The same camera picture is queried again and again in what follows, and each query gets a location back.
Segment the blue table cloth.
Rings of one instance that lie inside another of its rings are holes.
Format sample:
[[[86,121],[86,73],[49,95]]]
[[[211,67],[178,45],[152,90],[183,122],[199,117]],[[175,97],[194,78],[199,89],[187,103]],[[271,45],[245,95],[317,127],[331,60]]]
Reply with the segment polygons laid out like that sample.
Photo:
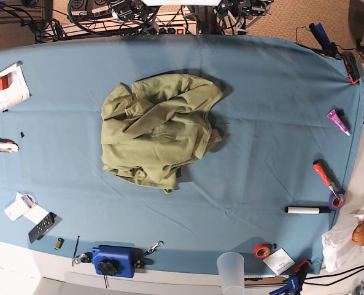
[[[244,255],[247,273],[268,273],[252,252],[269,242],[319,271],[321,236],[336,215],[284,208],[328,201],[317,159],[341,189],[348,186],[364,79],[352,84],[342,61],[258,36],[114,37],[0,51],[0,71],[18,61],[31,95],[0,112],[0,138],[19,145],[0,152],[0,242],[70,258],[78,235],[80,252],[100,243],[145,249],[161,240],[153,270],[206,274],[217,273],[217,258],[228,251]],[[130,184],[101,161],[106,96],[118,84],[163,73],[203,77],[224,93],[209,115],[223,141],[183,167],[170,194]],[[327,118],[333,109],[350,136]],[[37,224],[4,214],[17,192],[57,215],[34,243],[28,233]],[[55,251],[57,238],[64,244]]]

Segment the blue clamp mount block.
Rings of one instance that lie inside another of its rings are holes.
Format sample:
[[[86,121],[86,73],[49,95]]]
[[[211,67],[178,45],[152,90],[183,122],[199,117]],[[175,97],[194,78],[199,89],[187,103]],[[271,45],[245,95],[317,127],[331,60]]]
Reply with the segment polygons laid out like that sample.
[[[130,247],[99,245],[91,249],[92,264],[98,275],[133,278],[134,251]]]

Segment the white power strip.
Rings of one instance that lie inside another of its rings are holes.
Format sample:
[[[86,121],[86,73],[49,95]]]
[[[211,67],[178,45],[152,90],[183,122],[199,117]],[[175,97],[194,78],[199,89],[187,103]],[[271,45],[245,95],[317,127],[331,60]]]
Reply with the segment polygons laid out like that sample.
[[[155,29],[160,35],[198,34],[198,25],[183,15],[160,14],[155,17]]]

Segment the black white marker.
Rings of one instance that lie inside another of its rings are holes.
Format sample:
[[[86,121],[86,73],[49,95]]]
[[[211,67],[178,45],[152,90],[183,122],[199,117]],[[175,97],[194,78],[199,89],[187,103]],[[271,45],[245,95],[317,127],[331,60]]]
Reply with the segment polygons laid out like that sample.
[[[284,208],[287,214],[330,214],[330,207],[325,206],[287,206]]]

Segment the white paper note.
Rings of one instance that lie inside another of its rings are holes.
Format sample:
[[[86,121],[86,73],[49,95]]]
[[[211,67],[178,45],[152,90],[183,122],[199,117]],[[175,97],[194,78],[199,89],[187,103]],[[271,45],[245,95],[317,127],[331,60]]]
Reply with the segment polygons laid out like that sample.
[[[264,258],[263,262],[276,275],[284,273],[286,270],[295,265],[295,261],[283,248],[278,249],[273,254],[270,254],[267,258]]]

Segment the purple tape roll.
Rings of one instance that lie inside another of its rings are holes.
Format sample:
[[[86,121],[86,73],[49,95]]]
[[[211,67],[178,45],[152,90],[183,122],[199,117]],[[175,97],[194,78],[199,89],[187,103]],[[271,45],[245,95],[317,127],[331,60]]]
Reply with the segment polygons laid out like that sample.
[[[346,203],[344,194],[331,194],[328,199],[328,206],[331,210],[339,210]]]

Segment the red handled screwdriver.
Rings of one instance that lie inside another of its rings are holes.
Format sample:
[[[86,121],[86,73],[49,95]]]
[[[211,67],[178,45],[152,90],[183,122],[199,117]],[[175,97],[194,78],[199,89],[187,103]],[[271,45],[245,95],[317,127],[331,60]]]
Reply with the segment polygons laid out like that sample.
[[[334,190],[334,187],[329,179],[329,177],[327,176],[325,169],[323,168],[322,164],[319,161],[314,161],[313,162],[313,167],[314,170],[316,171],[316,173],[321,177],[321,179],[324,181],[325,185],[329,188],[329,190],[332,191],[332,193],[338,197],[338,193]]]

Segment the silver carabiner clip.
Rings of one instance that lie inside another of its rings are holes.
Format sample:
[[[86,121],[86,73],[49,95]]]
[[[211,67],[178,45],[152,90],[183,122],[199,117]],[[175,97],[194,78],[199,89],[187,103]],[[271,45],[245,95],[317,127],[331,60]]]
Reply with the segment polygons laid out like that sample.
[[[163,246],[164,242],[159,240],[156,243],[154,243],[145,253],[144,256],[148,256],[150,254],[152,254],[153,252],[155,252],[159,247]]]

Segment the white card packet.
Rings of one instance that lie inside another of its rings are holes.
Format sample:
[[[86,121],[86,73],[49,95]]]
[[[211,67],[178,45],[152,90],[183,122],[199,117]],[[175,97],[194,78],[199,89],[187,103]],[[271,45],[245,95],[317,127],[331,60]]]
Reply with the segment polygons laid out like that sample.
[[[15,200],[5,208],[4,214],[11,221],[15,221],[23,216],[33,224],[38,224],[49,212],[37,204],[33,195],[27,192],[17,192]]]

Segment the olive green t-shirt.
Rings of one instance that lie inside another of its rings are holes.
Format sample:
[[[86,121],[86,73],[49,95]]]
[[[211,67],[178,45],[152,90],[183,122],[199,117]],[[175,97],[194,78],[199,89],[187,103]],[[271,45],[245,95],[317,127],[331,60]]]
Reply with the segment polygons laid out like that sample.
[[[222,97],[212,81],[189,74],[118,84],[101,110],[103,169],[138,186],[176,190],[177,170],[222,140],[209,121]]]

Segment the small green battery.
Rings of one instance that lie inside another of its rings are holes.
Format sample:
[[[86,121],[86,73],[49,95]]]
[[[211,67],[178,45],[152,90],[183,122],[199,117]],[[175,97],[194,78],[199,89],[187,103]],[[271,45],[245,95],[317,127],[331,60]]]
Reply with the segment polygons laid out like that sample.
[[[54,249],[55,250],[58,250],[61,248],[62,244],[64,242],[64,239],[63,238],[58,238],[56,243],[55,243],[55,246],[54,246]]]

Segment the black zip tie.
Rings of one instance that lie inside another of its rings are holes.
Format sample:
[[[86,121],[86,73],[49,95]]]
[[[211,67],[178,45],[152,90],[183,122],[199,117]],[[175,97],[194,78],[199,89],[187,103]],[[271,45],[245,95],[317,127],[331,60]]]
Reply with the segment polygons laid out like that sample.
[[[79,239],[80,239],[80,236],[78,235],[77,239],[76,239],[75,247],[74,247],[73,256],[72,256],[73,260],[76,258],[77,249],[78,249],[78,245],[79,245]]]

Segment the small red box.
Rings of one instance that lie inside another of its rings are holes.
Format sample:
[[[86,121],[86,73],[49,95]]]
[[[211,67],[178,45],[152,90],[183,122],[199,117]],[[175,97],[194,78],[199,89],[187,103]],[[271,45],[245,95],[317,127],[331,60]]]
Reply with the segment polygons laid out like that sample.
[[[8,77],[0,77],[0,91],[9,88],[9,78]]]

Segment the purple glue tube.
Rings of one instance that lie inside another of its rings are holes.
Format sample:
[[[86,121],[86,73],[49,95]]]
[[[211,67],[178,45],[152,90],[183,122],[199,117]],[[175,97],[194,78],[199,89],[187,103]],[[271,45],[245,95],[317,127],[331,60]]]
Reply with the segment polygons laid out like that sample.
[[[350,136],[349,130],[346,127],[346,125],[343,123],[343,121],[340,119],[340,117],[337,115],[337,112],[335,109],[331,110],[327,114],[327,118],[329,118],[336,126],[347,136]]]

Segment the white plastic bag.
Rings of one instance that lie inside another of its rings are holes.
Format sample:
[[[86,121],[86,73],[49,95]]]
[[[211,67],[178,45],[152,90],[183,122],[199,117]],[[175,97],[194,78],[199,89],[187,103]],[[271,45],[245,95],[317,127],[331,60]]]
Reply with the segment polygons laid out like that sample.
[[[327,272],[334,272],[347,262],[364,253],[364,246],[352,241],[354,229],[364,220],[364,206],[345,216],[322,235],[323,263]]]

